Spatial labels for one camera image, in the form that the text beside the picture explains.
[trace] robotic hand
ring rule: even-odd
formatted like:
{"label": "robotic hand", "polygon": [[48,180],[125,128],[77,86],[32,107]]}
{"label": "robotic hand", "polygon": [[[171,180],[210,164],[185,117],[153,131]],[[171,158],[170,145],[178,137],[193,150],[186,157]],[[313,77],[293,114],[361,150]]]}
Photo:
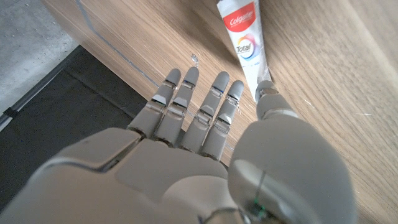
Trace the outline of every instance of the robotic hand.
{"label": "robotic hand", "polygon": [[174,99],[172,70],[127,130],[110,128],[60,151],[7,206],[0,223],[355,223],[348,171],[298,119],[272,82],[257,88],[257,117],[228,171],[218,162],[243,90],[221,72],[181,141],[199,76]]}

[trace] gray floor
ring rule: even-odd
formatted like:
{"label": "gray floor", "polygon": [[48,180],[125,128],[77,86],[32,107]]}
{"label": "gray floor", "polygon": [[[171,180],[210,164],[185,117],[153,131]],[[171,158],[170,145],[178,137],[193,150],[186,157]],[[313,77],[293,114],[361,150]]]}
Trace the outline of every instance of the gray floor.
{"label": "gray floor", "polygon": [[0,0],[0,113],[78,44],[38,0]]}

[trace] white toothpaste tube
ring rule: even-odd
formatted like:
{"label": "white toothpaste tube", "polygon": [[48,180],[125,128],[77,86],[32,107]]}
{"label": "white toothpaste tube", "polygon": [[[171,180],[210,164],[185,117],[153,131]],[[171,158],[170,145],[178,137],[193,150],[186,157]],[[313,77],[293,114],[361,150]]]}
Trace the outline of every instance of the white toothpaste tube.
{"label": "white toothpaste tube", "polygon": [[262,38],[259,0],[220,0],[217,7],[255,101],[257,84],[271,80]]}

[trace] wood grain surface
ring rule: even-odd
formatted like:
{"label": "wood grain surface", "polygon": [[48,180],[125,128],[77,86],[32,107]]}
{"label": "wood grain surface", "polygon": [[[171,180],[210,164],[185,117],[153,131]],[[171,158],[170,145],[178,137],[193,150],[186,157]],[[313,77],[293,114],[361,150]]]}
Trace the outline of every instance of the wood grain surface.
{"label": "wood grain surface", "polygon": [[[244,80],[214,0],[42,0],[63,28],[149,99],[199,59],[195,114],[217,73]],[[348,166],[360,223],[398,223],[398,2],[264,0],[271,74]],[[256,119],[246,88],[222,161]],[[188,127],[192,115],[185,119]]]}

